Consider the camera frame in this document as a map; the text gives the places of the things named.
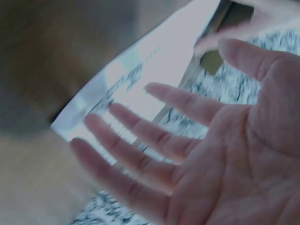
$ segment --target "paper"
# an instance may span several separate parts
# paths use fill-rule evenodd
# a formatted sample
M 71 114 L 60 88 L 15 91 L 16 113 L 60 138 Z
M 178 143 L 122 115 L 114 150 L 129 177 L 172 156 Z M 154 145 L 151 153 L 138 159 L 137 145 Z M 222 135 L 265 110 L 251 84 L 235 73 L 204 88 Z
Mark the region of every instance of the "paper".
M 111 164 L 115 160 L 99 145 L 83 124 L 97 113 L 126 141 L 136 137 L 113 118 L 107 106 L 119 102 L 147 120 L 153 120 L 164 104 L 144 91 L 150 82 L 178 86 L 193 56 L 193 46 L 205 31 L 220 0 L 194 0 L 170 16 L 148 35 L 114 59 L 91 79 L 63 109 L 52 129 L 67 142 L 87 140 Z

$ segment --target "skin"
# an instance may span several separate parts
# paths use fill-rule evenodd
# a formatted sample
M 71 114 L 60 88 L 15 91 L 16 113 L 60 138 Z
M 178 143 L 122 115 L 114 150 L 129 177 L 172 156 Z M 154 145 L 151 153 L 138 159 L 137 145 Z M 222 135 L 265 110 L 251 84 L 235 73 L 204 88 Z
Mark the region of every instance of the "skin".
M 273 29 L 281 25 L 286 26 L 288 23 L 299 25 L 299 0 L 234 0 L 233 2 L 253 7 L 254 12 L 251 20 L 202 38 L 195 45 L 196 56 L 216 50 L 218 41 L 222 38 L 245 40 L 263 30 Z
M 96 115 L 87 116 L 87 127 L 137 180 L 83 140 L 71 142 L 75 153 L 110 194 L 158 225 L 299 224 L 300 57 L 234 39 L 222 39 L 219 52 L 261 82 L 257 105 L 225 105 L 163 84 L 146 86 L 208 126 L 203 140 L 175 136 L 122 105 L 110 107 L 134 134 L 178 165 L 143 155 Z

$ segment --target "finger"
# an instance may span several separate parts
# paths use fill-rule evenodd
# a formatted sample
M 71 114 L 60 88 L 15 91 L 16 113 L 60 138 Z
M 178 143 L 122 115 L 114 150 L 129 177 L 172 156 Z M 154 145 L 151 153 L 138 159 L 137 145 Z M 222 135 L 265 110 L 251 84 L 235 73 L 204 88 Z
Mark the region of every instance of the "finger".
M 177 171 L 177 166 L 158 162 L 143 154 L 116 135 L 97 115 L 88 115 L 85 124 L 103 147 L 124 167 L 137 175 L 139 180 L 168 194 L 173 192 L 173 175 Z
M 122 204 L 156 224 L 164 224 L 170 197 L 145 187 L 110 166 L 89 144 L 71 142 L 79 161 Z
M 220 40 L 218 49 L 227 63 L 259 81 L 264 79 L 272 65 L 290 55 L 268 51 L 235 39 Z
M 221 29 L 217 33 L 208 35 L 200 39 L 194 46 L 195 56 L 201 56 L 206 52 L 216 50 L 218 48 L 218 42 L 222 38 L 235 38 L 244 40 L 253 35 L 255 30 L 253 24 L 250 21 L 240 23 L 237 26 L 232 26 L 228 28 Z
M 146 91 L 205 126 L 209 126 L 216 113 L 224 106 L 223 103 L 211 98 L 160 83 L 148 84 Z
M 121 104 L 110 106 L 111 114 L 134 135 L 156 149 L 160 154 L 182 163 L 201 140 L 176 136 L 158 125 L 141 119 Z

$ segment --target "granite surface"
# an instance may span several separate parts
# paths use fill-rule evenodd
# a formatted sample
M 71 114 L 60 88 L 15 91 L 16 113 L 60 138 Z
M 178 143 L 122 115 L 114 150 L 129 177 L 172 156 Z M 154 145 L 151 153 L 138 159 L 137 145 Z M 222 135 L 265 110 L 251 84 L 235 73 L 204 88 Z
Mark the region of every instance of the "granite surface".
M 279 29 L 262 33 L 249 40 L 250 43 L 270 50 L 300 54 L 300 27 Z M 205 70 L 188 89 L 201 96 L 210 97 L 230 104 L 255 104 L 260 89 L 259 83 L 246 74 L 224 64 L 213 77 Z M 180 135 L 203 138 L 207 128 L 171 109 L 160 125 Z M 152 151 L 147 146 L 141 150 Z M 165 160 L 159 155 L 158 160 Z M 120 205 L 105 191 L 101 191 L 78 215 L 73 225 L 149 225 L 140 216 Z

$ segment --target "wooden table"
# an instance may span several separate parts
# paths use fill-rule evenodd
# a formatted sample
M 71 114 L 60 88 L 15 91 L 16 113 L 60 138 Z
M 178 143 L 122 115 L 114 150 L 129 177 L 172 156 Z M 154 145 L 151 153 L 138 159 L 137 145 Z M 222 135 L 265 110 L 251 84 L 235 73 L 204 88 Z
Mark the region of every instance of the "wooden table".
M 189 0 L 0 1 L 0 224 L 68 225 L 100 186 L 47 122 Z

